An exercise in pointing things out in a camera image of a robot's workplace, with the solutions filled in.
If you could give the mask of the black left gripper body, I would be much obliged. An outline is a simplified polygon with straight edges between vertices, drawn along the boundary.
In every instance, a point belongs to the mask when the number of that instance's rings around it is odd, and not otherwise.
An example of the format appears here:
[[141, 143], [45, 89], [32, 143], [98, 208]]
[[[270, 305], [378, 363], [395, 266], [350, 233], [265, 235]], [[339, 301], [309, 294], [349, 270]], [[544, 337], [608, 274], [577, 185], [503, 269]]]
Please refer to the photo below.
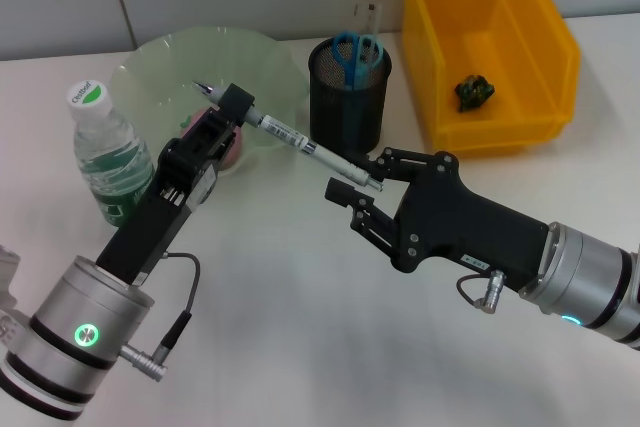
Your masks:
[[171, 140], [156, 173], [125, 224], [96, 264], [127, 285], [141, 285], [218, 178], [217, 141]]

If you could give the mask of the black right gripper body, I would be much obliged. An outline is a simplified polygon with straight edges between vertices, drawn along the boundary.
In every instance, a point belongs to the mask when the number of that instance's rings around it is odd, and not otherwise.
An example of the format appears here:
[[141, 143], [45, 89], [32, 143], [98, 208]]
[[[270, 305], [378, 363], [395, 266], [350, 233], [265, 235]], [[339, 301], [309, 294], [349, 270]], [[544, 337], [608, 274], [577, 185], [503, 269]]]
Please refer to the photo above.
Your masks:
[[394, 216], [392, 266], [412, 273], [423, 260], [442, 257], [483, 275], [499, 270], [508, 288], [523, 288], [538, 274], [548, 225], [472, 192], [453, 154], [432, 155], [438, 160], [407, 182]]

